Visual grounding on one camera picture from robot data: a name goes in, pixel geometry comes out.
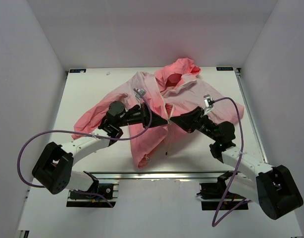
white work surface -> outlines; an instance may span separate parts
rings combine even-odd
[[[107,93],[128,81],[137,71],[154,73],[159,68],[103,68],[87,69],[86,73],[69,73],[55,122],[55,129],[73,130],[76,121],[97,104]],[[233,71],[217,71],[215,67],[202,67],[199,78],[208,82],[222,95],[244,104],[236,75]],[[242,118],[245,151],[262,161],[259,147],[247,111]],[[129,137],[129,129],[122,128],[123,137]],[[57,144],[72,140],[69,134],[53,134],[51,141]],[[235,143],[240,147],[240,132],[236,126]],[[162,143],[151,162],[143,169],[133,165],[130,141],[118,141],[109,148],[91,154],[74,166],[74,170],[90,172],[203,172],[224,171],[231,167],[214,159],[209,150],[213,140],[195,131],[170,146],[165,155]]]
[[[75,121],[104,95],[130,79],[136,71],[153,73],[157,68],[87,69],[86,73],[68,75],[55,129],[71,130]],[[202,68],[200,78],[224,96],[243,104],[233,71]],[[261,158],[248,114],[242,119],[245,150]],[[128,136],[127,128],[123,129]],[[235,143],[240,146],[239,128]],[[54,134],[51,141],[63,143],[69,135]],[[160,148],[143,170],[134,168],[128,141],[120,141],[81,160],[74,170],[97,172],[204,172],[230,167],[212,158],[211,140],[200,133],[187,135],[173,144],[169,155]],[[19,224],[29,238],[290,238],[301,236],[294,212],[273,221],[254,203],[249,210],[235,211],[216,228],[211,227],[213,211],[202,211],[196,198],[197,181],[122,180],[119,196],[111,208],[66,207],[68,191],[51,195],[41,188],[31,188]]]

pink hoodie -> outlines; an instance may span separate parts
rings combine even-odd
[[[209,84],[196,78],[200,71],[201,69],[194,65],[193,60],[184,58],[165,66],[154,75],[137,72],[129,81],[108,93],[98,104],[87,111],[76,122],[74,129],[86,133],[95,130],[113,101],[123,102],[126,109],[138,104],[134,88],[144,88],[147,91],[145,98],[151,109],[167,120],[170,117],[188,113],[197,106],[205,108],[204,95],[210,94],[214,100],[223,96]],[[244,107],[239,104],[237,106],[242,118]],[[230,121],[236,124],[238,122],[235,108],[227,100],[215,104],[208,116],[215,123]],[[143,129],[141,124],[129,126],[130,136],[140,133]],[[150,128],[140,137],[131,140],[134,164],[138,168],[144,167],[162,141],[172,143],[185,134],[186,132],[174,123]],[[79,135],[73,135],[74,139],[79,137]]]

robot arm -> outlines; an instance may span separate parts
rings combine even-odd
[[[61,145],[54,142],[46,145],[32,170],[32,175],[52,194],[58,194],[64,189],[96,191],[96,178],[87,172],[72,171],[73,165],[97,150],[114,144],[116,140],[108,138],[120,138],[123,134],[120,127],[139,123],[147,127],[149,122],[150,114],[144,103],[126,112],[123,103],[113,102],[98,129],[93,131],[93,137],[81,137]],[[167,123],[167,120],[152,112],[150,127]]]
[[[215,142],[210,144],[211,154],[222,163],[235,168],[239,155],[242,154],[238,170],[246,178],[236,175],[229,192],[258,203],[265,214],[273,220],[301,207],[303,199],[290,171],[282,165],[274,167],[242,153],[241,149],[232,142],[236,138],[234,125],[228,121],[213,123],[207,113],[212,109],[214,100],[206,95],[204,101],[205,110],[197,107],[189,113],[170,120],[188,133],[198,130],[213,139]],[[231,175],[231,172],[227,172],[220,176],[217,187],[226,188]]]

wire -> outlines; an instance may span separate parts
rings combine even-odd
[[[237,209],[239,206],[243,205],[243,204],[246,204],[246,203],[249,203],[249,201],[246,201],[246,198],[242,199],[241,202],[239,202],[236,206],[234,206],[232,209],[230,209],[228,212],[226,212],[225,214],[223,214],[219,219],[218,221],[216,222],[216,219],[217,219],[217,216],[218,216],[218,213],[219,213],[219,210],[222,206],[222,203],[224,202],[224,199],[226,198],[226,195],[228,193],[228,190],[231,186],[231,183],[233,181],[233,179],[235,178],[237,172],[238,172],[238,169],[239,169],[239,166],[240,166],[240,162],[241,162],[241,159],[242,159],[242,153],[243,153],[243,147],[244,147],[244,139],[243,139],[243,131],[242,131],[242,125],[241,125],[241,119],[240,119],[240,113],[239,113],[239,110],[238,110],[238,107],[237,107],[237,104],[235,103],[235,101],[233,101],[232,98],[229,98],[229,97],[224,97],[224,98],[220,98],[220,99],[217,99],[215,100],[214,102],[217,103],[219,101],[222,101],[222,100],[230,100],[233,105],[235,106],[236,108],[236,111],[237,111],[237,117],[238,117],[238,121],[239,121],[239,128],[240,128],[240,134],[241,134],[241,148],[240,148],[240,155],[239,155],[239,159],[237,161],[237,164],[235,166],[235,170],[233,171],[232,173],[232,176],[228,182],[228,185],[225,189],[225,191],[223,192],[223,195],[221,197],[221,200],[219,201],[219,204],[218,204],[218,207],[215,211],[215,215],[213,216],[213,219],[212,219],[212,227],[215,227],[217,226],[226,216],[228,216],[232,211],[234,211],[235,209]]]
[[[79,193],[79,194],[83,194],[83,195],[98,196],[98,197],[100,197],[101,199],[105,200],[106,203],[108,203],[108,205],[109,205],[110,207],[113,207],[113,205],[112,205],[104,196],[100,195],[99,193],[83,192],[83,191],[80,191],[80,190],[74,190],[74,192]]]
[[[111,137],[106,137],[106,136],[101,136],[101,135],[94,135],[94,134],[88,134],[88,133],[76,132],[76,131],[70,131],[70,130],[47,130],[47,131],[41,132],[39,134],[36,134],[35,136],[31,137],[27,142],[25,142],[25,144],[22,146],[22,148],[21,148],[21,150],[19,152],[19,155],[18,155],[18,159],[17,159],[17,172],[18,172],[18,175],[19,175],[21,181],[24,182],[26,185],[29,185],[31,187],[39,187],[39,188],[43,188],[44,187],[44,186],[41,186],[41,185],[32,184],[32,183],[28,182],[27,180],[25,180],[25,178],[23,177],[23,175],[21,173],[21,169],[20,169],[20,161],[21,161],[21,157],[22,157],[24,149],[27,147],[27,145],[32,140],[34,140],[35,138],[37,138],[37,137],[39,137],[41,135],[50,134],[50,133],[68,133],[68,134],[77,134],[77,135],[83,135],[83,136],[87,136],[87,137],[96,137],[96,138],[99,138],[99,139],[108,139],[108,140],[132,140],[134,138],[139,137],[143,133],[145,133],[149,129],[149,127],[151,126],[151,123],[152,123],[152,111],[151,111],[151,108],[149,107],[149,104],[148,104],[147,100],[144,98],[144,96],[137,89],[133,89],[133,90],[145,102],[145,104],[146,104],[146,106],[148,108],[149,114],[150,114],[149,123],[148,123],[147,127],[143,131],[141,131],[139,134],[137,134],[135,136],[131,136],[129,138],[111,138]]]

jacket sleeve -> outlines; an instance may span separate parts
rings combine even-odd
[[[78,132],[91,133],[94,131],[101,123],[102,118],[108,111],[110,103],[114,101],[122,101],[125,105],[126,98],[130,94],[130,84],[126,82],[115,90],[108,93],[99,103],[97,103],[93,108],[85,112],[81,118],[74,125],[74,130]],[[81,137],[81,135],[72,135],[73,139]]]

